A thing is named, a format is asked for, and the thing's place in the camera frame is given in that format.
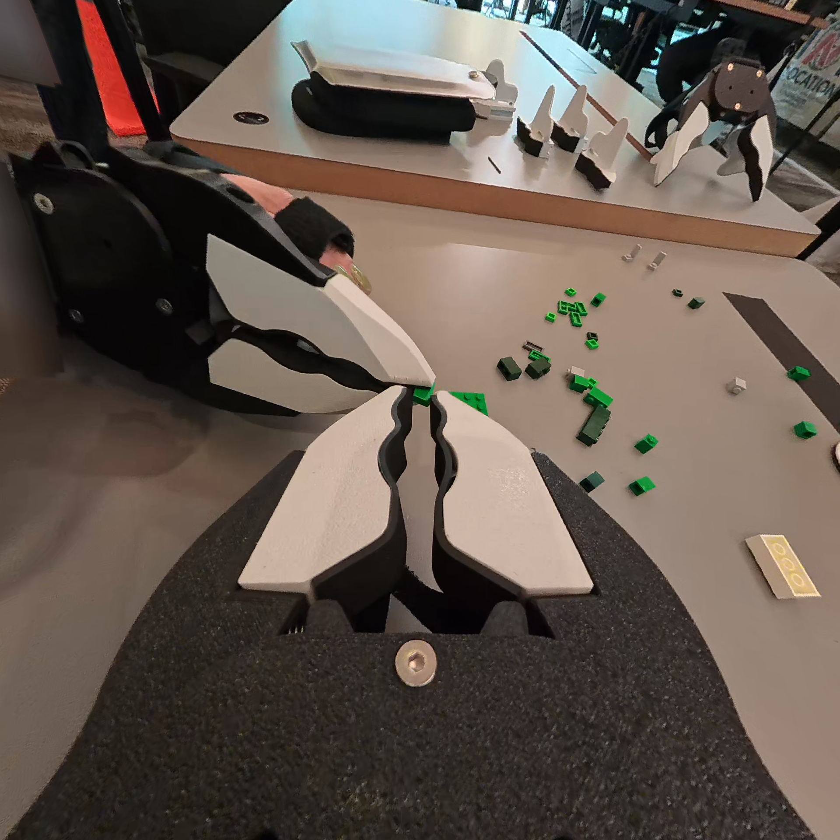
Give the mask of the detached black and white gripper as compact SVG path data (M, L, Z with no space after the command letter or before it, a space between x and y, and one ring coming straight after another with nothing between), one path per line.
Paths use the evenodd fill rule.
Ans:
M764 68L741 57L718 63L651 120L644 144L656 150L651 159L654 185L661 185L690 151L702 145L714 122L732 126L724 143L726 159L717 173L745 173L751 198L759 201L773 162L776 113Z

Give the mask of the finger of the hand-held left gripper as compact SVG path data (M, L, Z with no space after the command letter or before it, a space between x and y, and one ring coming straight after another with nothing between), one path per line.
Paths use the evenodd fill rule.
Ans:
M380 382L435 382L405 330L345 275L313 286L214 235L207 237L206 272L228 312L250 327L295 333Z
M212 384L293 413L345 413L387 389L361 364L284 330L238 326L207 366Z

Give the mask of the scattered loose green bricks group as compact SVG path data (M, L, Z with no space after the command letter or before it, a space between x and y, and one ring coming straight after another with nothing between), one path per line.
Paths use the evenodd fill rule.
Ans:
M501 381L491 414L570 470L598 498L641 502L654 515L700 519L798 518L833 488L834 441L825 417L790 378L807 368L771 348L788 325L766 293L692 282L579 287L588 315L558 312L561 287L528 284L494 300L492 349L512 355L531 340L548 360L519 351L522 372ZM587 379L566 378L571 366ZM726 384L743 378L747 390Z

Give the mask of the printed banner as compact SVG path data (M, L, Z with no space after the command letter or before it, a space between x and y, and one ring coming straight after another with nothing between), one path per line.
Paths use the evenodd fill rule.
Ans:
M773 89L778 120L804 128L838 89L839 23L829 20L793 54Z

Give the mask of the person's left hand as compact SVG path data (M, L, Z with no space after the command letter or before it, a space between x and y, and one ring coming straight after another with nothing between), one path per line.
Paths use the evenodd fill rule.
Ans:
M254 200L310 259L352 279L370 295L371 283L354 263L354 236L350 228L310 197L295 197L282 187L243 175L225 174L232 190Z

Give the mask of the grey desk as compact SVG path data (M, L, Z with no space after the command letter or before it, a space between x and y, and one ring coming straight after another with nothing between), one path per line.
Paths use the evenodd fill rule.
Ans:
M2 396L2 838L838 838L838 470L798 518L598 498L512 419L494 300L642 281L766 293L771 348L838 443L838 285L798 259L326 196L439 392L482 392L589 571L525 599L544 630L288 633L300 591L237 578L339 414L214 409L77 339ZM625 263L636 243L642 251ZM667 257L651 271L660 250ZM429 408L398 494L432 570ZM820 598L778 600L745 540L783 534Z

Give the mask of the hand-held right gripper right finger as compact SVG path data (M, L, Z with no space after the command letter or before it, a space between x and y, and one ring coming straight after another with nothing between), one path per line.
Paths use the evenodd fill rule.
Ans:
M450 392L437 393L429 412L440 590L454 599L591 594L592 578L530 449Z

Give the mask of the orange panel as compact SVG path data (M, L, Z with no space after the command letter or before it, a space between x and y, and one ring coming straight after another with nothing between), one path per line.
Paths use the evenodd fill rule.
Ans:
M139 144L149 139L131 98L114 47L95 3L76 1L85 47L88 52L101 106L110 134Z

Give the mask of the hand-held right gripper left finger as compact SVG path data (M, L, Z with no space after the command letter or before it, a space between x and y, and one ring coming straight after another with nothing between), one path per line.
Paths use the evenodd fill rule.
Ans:
M388 592L406 557L397 483L411 389L394 385L343 416L302 455L238 577L260 592Z

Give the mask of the white table with wooden edge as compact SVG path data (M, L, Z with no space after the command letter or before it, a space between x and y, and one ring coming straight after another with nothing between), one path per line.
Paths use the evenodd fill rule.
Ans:
M560 115L585 84L587 135L622 118L628 134L616 183L597 192L552 147L525 154L516 123L478 120L449 143L363 140L310 129L293 113L291 90L307 73L291 42L393 49L484 69L501 59L518 86L517 116L530 119L555 86ZM261 112L265 125L233 119ZM643 139L656 106L561 32L426 2L293 2L173 122L176 140L261 181L523 222L663 239L768 256L797 257L818 228L769 190L758 202L744 173L718 174L719 153L690 151L654 184Z

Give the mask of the cream rectangular brick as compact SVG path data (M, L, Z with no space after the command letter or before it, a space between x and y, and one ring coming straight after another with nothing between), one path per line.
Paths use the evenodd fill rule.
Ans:
M747 538L745 543L778 600L821 597L810 575L783 534L758 534Z

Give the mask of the silver metal device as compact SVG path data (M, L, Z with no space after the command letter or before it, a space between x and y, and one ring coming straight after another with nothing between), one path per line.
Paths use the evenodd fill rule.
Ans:
M290 45L308 71L291 91L292 109L321 133L446 144L478 119L509 122L516 110L518 87L500 59L480 70L398 50Z

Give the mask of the white wedge part on stand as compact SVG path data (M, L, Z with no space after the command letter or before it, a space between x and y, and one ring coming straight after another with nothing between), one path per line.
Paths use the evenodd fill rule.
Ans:
M554 121L551 109L555 86L547 88L542 101L531 121L517 116L516 139L523 152L538 159L546 160L550 156Z
M629 121L619 119L608 132L595 133L577 156L574 168L598 192L616 180L616 157L627 137Z
M571 154L580 151L589 122L585 113L586 101L587 87L583 84L576 88L560 119L553 120L551 141L562 151Z

